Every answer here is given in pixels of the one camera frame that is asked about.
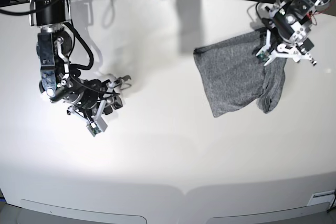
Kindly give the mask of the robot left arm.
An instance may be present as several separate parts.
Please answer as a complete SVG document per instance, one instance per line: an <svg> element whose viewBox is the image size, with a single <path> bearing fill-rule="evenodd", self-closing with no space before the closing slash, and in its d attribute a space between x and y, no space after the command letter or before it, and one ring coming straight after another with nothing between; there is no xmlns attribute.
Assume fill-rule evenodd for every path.
<svg viewBox="0 0 336 224"><path fill-rule="evenodd" d="M326 10L331 0L275 0L266 6L267 17L260 21L267 28L265 44L256 56L267 66L277 58L294 62L309 60L316 65L310 51L314 44L309 39L316 13Z"/></svg>

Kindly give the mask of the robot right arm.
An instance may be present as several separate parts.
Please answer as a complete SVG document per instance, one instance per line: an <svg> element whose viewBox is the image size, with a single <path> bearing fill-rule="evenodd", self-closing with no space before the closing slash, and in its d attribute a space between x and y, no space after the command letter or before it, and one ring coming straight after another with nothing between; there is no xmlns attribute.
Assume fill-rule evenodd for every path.
<svg viewBox="0 0 336 224"><path fill-rule="evenodd" d="M29 0L31 26L40 28L36 51L40 61L39 88L50 102L69 104L67 114L85 121L93 135L104 132L102 118L123 107L122 86L129 75L101 81L81 79L93 67L94 55L74 28L70 0Z"/></svg>

